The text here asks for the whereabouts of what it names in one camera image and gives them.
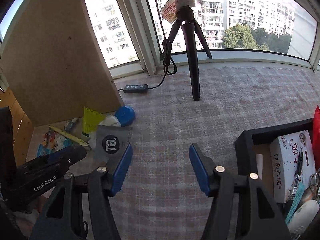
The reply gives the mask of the yellow chopstick wrapper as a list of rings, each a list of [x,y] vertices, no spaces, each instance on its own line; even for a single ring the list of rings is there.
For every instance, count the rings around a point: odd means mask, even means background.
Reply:
[[[55,132],[63,135],[67,139],[70,139],[71,141],[76,142],[80,146],[86,146],[86,147],[89,146],[89,144],[87,142],[83,141],[82,139],[80,139],[80,138],[78,138],[78,137],[76,137],[76,136],[74,136],[72,134],[67,133],[66,131],[63,131],[63,130],[61,130],[61,129],[57,128],[57,127],[51,126],[51,125],[49,125],[49,128],[54,130]]]

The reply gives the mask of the small sanitizer bottle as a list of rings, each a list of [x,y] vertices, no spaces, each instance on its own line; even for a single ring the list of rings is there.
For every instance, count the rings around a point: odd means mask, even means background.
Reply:
[[[68,120],[64,124],[64,131],[66,131],[67,133],[70,133],[77,123],[78,123],[78,118],[73,118],[71,120]]]

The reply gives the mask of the grey tea sachet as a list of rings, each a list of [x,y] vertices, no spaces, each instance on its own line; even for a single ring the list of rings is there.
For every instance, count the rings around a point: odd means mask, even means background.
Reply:
[[[109,159],[120,157],[129,145],[132,127],[101,126],[97,127],[94,158],[108,162]]]

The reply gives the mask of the yellow shuttlecock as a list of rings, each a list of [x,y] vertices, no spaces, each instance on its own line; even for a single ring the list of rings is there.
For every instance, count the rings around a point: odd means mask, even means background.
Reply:
[[[95,132],[99,123],[104,119],[105,115],[88,107],[84,107],[84,115],[82,119],[82,134],[89,137],[89,133]]]

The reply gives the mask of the blue round tape measure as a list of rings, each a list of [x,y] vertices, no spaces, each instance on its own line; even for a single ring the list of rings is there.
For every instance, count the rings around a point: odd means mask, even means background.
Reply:
[[[136,118],[135,111],[130,106],[120,107],[115,112],[114,116],[118,119],[119,123],[121,124],[121,127],[131,125]]]

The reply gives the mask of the blue tissue packet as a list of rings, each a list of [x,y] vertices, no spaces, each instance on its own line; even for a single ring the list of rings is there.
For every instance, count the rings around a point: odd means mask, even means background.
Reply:
[[[42,144],[39,144],[39,146],[37,148],[36,157],[39,158],[39,157],[44,156],[44,155],[52,154],[53,152],[54,152],[53,148],[46,148]]]

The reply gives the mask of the white computer mouse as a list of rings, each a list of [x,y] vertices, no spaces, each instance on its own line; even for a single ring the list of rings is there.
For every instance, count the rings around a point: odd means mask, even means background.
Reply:
[[[319,204],[311,199],[305,202],[292,216],[288,223],[289,232],[293,235],[301,235],[310,225],[319,211]]]

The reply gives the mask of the black pen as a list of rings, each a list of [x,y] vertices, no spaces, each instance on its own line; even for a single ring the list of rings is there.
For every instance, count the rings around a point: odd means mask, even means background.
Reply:
[[[301,148],[299,151],[299,155],[298,155],[298,162],[297,162],[297,168],[296,168],[296,172],[295,172],[295,179],[293,181],[293,187],[292,187],[292,191],[291,191],[291,197],[290,197],[291,200],[293,200],[297,194],[302,167],[303,167],[303,149]]]

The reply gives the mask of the black storage tray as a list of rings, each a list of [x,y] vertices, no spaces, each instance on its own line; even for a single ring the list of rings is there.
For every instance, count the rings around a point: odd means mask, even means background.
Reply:
[[[236,152],[238,174],[245,176],[257,172],[256,155],[263,155],[263,184],[268,192],[273,194],[273,179],[271,171],[271,154],[269,144],[281,135],[307,130],[312,135],[313,118],[289,124],[250,129],[243,131],[234,146]]]

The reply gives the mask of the white printed box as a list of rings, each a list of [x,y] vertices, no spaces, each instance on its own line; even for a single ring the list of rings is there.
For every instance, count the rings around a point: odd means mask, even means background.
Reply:
[[[300,182],[309,187],[310,176],[316,172],[310,134],[307,130],[282,135],[270,144],[273,171],[273,196],[277,203],[289,200],[298,165],[299,152],[303,152]]]

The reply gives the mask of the plaid table cloth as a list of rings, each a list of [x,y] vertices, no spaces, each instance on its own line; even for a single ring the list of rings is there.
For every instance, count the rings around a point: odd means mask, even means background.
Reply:
[[[110,199],[122,239],[199,239],[211,200],[200,191],[189,146],[236,172],[242,131],[311,118],[319,105],[319,74],[305,68],[205,68],[198,102],[187,71],[131,82],[159,87],[121,95],[136,113],[132,164]]]

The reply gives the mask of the wooden board panel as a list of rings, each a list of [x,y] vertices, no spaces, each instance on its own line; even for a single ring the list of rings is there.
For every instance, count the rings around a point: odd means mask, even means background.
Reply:
[[[1,46],[1,69],[34,126],[123,105],[85,0],[24,0]]]

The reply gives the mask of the red pouch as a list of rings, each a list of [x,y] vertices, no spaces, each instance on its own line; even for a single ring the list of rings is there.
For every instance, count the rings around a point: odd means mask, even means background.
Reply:
[[[316,107],[313,117],[313,130],[312,130],[312,150],[315,160],[315,168],[318,170],[320,167],[320,109]]]

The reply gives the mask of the black tripod stand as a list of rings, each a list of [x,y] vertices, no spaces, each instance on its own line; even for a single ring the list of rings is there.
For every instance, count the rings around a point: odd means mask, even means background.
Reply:
[[[209,59],[212,54],[206,42],[205,36],[199,23],[195,20],[192,10],[194,0],[174,0],[176,8],[176,20],[173,23],[169,37],[165,38],[163,44],[163,70],[166,75],[173,75],[177,72],[176,63],[171,56],[172,43],[181,29],[183,31],[185,47],[187,51],[188,66],[190,72],[191,90],[194,101],[200,100],[200,78],[199,63],[197,57],[196,40],[198,37],[204,51]]]

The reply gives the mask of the black inline switch controller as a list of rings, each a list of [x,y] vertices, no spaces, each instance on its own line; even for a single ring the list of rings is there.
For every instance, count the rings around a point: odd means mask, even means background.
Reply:
[[[123,88],[124,93],[146,93],[149,87],[147,84],[143,85],[127,85]]]

